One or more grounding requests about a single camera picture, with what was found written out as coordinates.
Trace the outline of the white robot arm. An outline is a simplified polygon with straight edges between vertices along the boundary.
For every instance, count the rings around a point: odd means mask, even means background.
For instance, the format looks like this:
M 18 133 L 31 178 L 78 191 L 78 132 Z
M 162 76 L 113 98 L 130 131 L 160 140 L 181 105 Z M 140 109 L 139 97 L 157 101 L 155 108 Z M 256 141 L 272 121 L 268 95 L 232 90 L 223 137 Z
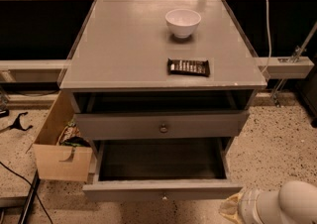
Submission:
M 317 187 L 293 180 L 280 190 L 250 189 L 228 197 L 219 213 L 234 224 L 317 224 Z

